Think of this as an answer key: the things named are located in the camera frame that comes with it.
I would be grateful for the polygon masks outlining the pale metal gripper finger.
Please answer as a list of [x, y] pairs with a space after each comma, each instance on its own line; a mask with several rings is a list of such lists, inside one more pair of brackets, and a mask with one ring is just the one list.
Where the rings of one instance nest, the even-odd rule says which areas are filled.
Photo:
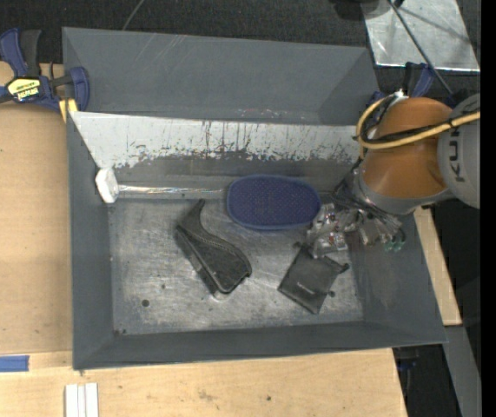
[[337, 218], [336, 207], [333, 203], [323, 204], [312, 220], [308, 229], [309, 234], [328, 234], [338, 228], [339, 220]]
[[319, 233], [311, 244], [313, 258], [323, 258], [326, 255], [346, 251], [348, 245], [345, 236], [341, 232]]

